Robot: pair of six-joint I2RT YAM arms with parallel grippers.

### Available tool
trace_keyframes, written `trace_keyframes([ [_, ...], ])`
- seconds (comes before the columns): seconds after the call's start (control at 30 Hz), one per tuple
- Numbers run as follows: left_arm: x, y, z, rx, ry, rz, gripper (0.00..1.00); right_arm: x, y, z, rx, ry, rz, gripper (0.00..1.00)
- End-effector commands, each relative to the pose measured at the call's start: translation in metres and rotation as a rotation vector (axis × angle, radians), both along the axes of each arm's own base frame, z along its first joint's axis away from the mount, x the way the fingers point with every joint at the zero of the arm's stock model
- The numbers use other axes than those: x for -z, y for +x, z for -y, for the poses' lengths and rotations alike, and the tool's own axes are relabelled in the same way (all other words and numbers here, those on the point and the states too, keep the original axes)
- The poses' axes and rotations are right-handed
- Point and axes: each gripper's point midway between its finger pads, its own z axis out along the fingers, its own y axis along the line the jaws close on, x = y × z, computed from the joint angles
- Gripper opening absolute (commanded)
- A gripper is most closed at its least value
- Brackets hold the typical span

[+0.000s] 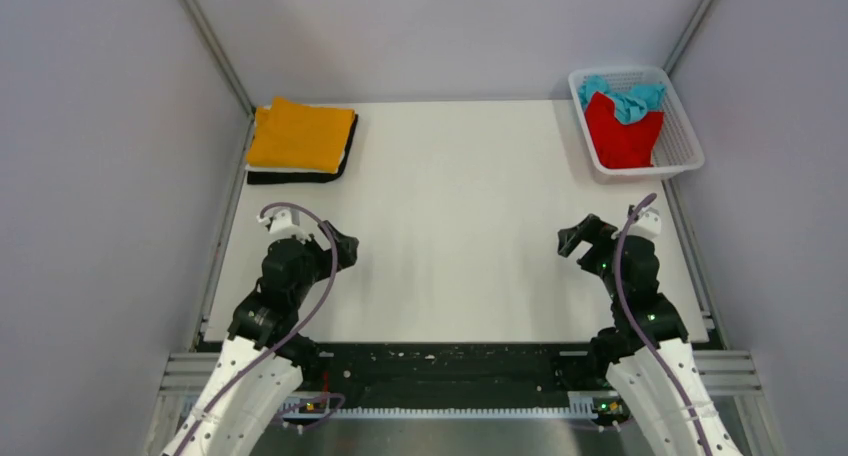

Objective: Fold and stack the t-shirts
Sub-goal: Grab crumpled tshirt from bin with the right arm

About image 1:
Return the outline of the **red t shirt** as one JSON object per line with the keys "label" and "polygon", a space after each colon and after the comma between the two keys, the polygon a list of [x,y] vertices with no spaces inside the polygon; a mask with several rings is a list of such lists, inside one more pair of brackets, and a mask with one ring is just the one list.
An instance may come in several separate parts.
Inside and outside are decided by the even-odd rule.
{"label": "red t shirt", "polygon": [[597,157],[604,168],[620,170],[652,167],[652,154],[665,114],[650,111],[640,121],[623,124],[615,116],[612,99],[595,93],[584,112]]}

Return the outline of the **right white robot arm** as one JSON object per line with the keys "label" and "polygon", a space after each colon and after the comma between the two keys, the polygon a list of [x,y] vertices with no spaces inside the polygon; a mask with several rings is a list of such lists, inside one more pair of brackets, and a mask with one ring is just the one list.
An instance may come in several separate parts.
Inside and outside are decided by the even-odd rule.
{"label": "right white robot arm", "polygon": [[581,243],[578,266],[599,277],[611,299],[614,324],[590,342],[586,373],[612,388],[656,455],[737,455],[695,361],[688,331],[661,292],[653,241],[589,214],[558,231],[557,252],[568,257]]}

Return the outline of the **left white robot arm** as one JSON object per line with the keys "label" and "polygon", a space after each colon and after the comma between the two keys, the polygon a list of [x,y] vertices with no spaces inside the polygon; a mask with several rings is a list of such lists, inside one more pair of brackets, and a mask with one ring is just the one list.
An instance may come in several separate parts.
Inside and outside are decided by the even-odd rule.
{"label": "left white robot arm", "polygon": [[272,223],[274,241],[251,292],[233,312],[228,335],[189,415],[165,455],[248,455],[283,402],[319,380],[316,344],[300,335],[299,311],[312,287],[353,266],[359,241],[323,221],[324,249],[296,224]]}

